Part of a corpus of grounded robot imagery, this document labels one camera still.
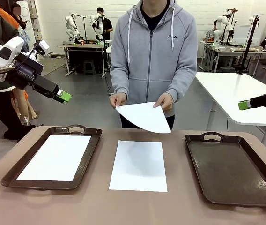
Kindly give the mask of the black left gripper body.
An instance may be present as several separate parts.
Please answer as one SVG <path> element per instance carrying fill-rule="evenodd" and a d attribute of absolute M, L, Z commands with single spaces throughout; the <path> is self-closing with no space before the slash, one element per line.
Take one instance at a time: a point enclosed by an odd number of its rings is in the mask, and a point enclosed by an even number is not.
<path fill-rule="evenodd" d="M 13 67 L 16 70 L 10 70 L 5 78 L 5 81 L 21 90 L 27 86 L 31 86 L 36 92 L 48 97 L 59 98 L 59 86 L 50 80 L 47 80 L 41 73 L 44 66 L 32 58 L 27 58 L 23 53 L 20 53 L 14 60 Z"/>

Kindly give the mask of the white A4 paper sheet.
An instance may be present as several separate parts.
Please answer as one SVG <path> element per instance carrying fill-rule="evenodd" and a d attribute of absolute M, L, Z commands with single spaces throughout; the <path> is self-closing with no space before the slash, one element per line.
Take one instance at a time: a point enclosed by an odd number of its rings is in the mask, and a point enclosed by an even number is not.
<path fill-rule="evenodd" d="M 167 192 L 162 143 L 119 140 L 109 189 Z"/>
<path fill-rule="evenodd" d="M 159 134 L 171 133 L 161 106 L 154 107 L 154 104 L 155 102 L 123 105 L 116 107 L 116 111 L 141 129 Z"/>
<path fill-rule="evenodd" d="M 90 136 L 50 135 L 17 180 L 72 181 Z"/>

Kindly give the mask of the person's left forearm gray sleeve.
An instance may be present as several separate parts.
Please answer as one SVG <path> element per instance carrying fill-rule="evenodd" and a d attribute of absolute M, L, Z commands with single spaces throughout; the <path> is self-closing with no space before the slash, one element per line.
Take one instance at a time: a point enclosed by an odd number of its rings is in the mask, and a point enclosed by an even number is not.
<path fill-rule="evenodd" d="M 167 88 L 167 93 L 171 95 L 173 103 L 177 102 L 187 92 L 197 73 L 195 67 L 182 67 L 175 71 L 171 84 Z"/>

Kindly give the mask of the person's right hand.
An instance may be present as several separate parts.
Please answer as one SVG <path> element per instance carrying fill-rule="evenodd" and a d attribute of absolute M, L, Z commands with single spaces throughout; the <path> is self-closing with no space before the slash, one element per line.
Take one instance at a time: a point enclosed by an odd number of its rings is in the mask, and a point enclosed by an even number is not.
<path fill-rule="evenodd" d="M 109 97 L 110 105 L 113 109 L 120 107 L 126 103 L 127 95 L 125 93 L 116 93 Z"/>

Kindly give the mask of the person's left hand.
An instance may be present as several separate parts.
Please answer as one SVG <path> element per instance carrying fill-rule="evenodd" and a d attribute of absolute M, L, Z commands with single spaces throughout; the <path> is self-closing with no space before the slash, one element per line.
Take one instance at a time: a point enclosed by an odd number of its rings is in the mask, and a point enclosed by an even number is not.
<path fill-rule="evenodd" d="M 163 93 L 153 105 L 154 108 L 161 107 L 163 112 L 171 111 L 173 108 L 173 98 L 169 93 Z"/>

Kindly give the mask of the white side table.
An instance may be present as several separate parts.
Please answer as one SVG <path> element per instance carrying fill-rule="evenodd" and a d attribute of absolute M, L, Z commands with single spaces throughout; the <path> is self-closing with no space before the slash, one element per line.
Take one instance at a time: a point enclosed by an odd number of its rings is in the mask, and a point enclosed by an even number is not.
<path fill-rule="evenodd" d="M 266 146 L 266 107 L 239 110 L 238 103 L 266 94 L 266 85 L 246 74 L 198 72 L 197 81 L 213 99 L 206 130 L 212 129 L 218 105 L 234 123 L 264 127 L 262 143 Z"/>

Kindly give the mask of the beige mannequin legs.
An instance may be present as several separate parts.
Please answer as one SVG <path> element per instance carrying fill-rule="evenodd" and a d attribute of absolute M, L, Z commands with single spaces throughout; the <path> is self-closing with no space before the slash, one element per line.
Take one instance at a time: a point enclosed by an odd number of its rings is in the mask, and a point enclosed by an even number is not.
<path fill-rule="evenodd" d="M 33 107 L 29 103 L 28 94 L 24 90 L 18 88 L 13 89 L 12 105 L 24 125 L 30 125 L 30 119 L 36 119 L 37 114 L 34 111 Z"/>

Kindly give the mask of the black stool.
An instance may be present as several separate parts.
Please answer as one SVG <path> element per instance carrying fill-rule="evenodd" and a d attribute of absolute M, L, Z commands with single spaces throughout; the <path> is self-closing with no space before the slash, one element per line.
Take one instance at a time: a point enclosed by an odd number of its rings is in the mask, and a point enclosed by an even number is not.
<path fill-rule="evenodd" d="M 95 75 L 96 74 L 93 60 L 84 60 L 83 72 L 84 72 L 84 75 Z"/>

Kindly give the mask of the background workbench black panel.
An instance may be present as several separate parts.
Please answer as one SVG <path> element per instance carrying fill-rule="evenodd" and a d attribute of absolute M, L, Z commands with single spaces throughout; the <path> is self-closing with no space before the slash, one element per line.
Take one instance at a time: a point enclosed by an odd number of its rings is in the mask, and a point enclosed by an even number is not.
<path fill-rule="evenodd" d="M 105 76 L 108 66 L 108 53 L 111 51 L 112 41 L 100 41 L 94 44 L 68 44 L 59 45 L 64 49 L 67 74 L 83 71 L 84 60 L 93 60 L 96 73 Z"/>

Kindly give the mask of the long background table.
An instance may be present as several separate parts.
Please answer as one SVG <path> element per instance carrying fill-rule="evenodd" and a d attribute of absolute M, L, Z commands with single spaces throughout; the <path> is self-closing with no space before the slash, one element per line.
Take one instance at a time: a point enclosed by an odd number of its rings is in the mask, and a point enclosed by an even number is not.
<path fill-rule="evenodd" d="M 266 51 L 262 50 L 260 46 L 251 48 L 246 54 L 242 47 L 214 47 L 210 42 L 201 41 L 201 43 L 203 44 L 203 53 L 198 67 L 204 72 L 217 72 L 218 68 L 221 67 L 220 59 L 228 58 L 229 67 L 239 68 L 243 65 L 246 72 L 249 71 L 250 65 L 255 62 L 254 72 L 252 73 L 252 75 L 255 75 L 259 61 L 266 57 Z"/>

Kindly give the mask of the person in orange jacket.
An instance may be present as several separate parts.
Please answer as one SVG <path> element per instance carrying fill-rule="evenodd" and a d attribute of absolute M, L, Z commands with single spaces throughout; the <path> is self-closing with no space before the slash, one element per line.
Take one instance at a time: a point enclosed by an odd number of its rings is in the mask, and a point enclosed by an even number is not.
<path fill-rule="evenodd" d="M 5 19 L 11 26 L 13 26 L 14 28 L 16 28 L 19 32 L 19 36 L 24 40 L 24 44 L 23 44 L 23 48 L 22 48 L 22 52 L 29 52 L 29 37 L 26 34 L 25 30 L 19 25 L 19 23 L 6 11 L 4 11 L 1 7 L 0 7 L 0 16 Z"/>

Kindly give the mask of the brown plastic serving tray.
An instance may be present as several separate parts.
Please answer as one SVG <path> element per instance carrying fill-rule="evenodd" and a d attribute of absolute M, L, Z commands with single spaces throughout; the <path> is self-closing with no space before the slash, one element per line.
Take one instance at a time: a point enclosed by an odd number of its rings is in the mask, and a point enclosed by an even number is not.
<path fill-rule="evenodd" d="M 100 139 L 102 130 L 98 128 L 87 128 L 83 125 L 70 125 L 68 127 L 48 128 L 41 137 L 25 152 L 25 154 L 15 163 L 15 165 L 1 179 L 1 184 L 10 188 L 25 188 L 35 190 L 73 190 L 77 188 L 84 176 L 84 173 L 92 158 L 96 145 Z M 34 157 L 43 143 L 50 135 L 82 135 L 90 136 L 85 153 L 79 163 L 74 179 L 72 181 L 37 181 L 37 180 L 17 180 L 16 178 L 23 171 L 25 166 Z"/>
<path fill-rule="evenodd" d="M 243 137 L 206 132 L 185 141 L 209 202 L 266 207 L 266 164 Z"/>

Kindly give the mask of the seated person plaid shirt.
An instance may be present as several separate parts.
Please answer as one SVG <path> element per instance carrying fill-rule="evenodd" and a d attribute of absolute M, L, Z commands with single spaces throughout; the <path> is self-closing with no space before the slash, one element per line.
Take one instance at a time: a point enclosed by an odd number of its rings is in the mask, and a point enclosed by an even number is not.
<path fill-rule="evenodd" d="M 214 21 L 214 26 L 209 30 L 204 37 L 204 41 L 212 42 L 214 40 L 214 32 L 217 30 L 217 20 Z"/>

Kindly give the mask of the standing person in black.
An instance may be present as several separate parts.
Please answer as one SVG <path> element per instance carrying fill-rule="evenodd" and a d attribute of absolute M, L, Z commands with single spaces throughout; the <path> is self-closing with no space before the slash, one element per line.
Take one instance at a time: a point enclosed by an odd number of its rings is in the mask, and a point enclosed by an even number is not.
<path fill-rule="evenodd" d="M 102 7 L 98 7 L 97 13 L 103 15 L 104 9 Z M 111 24 L 111 21 L 108 18 L 106 18 L 106 16 L 104 16 L 103 27 L 104 27 L 103 34 L 104 34 L 105 40 L 110 40 L 110 33 L 113 31 L 113 26 Z"/>

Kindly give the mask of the person in gray hoodie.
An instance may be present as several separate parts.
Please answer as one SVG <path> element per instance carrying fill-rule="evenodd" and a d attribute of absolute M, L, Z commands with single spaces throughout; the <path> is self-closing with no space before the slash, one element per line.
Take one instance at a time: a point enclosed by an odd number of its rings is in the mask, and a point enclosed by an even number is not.
<path fill-rule="evenodd" d="M 195 18 L 176 0 L 140 0 L 133 5 L 117 21 L 111 50 L 111 67 L 128 69 L 125 105 L 156 102 L 177 69 L 197 69 L 197 51 Z M 175 103 L 164 112 L 170 128 Z"/>

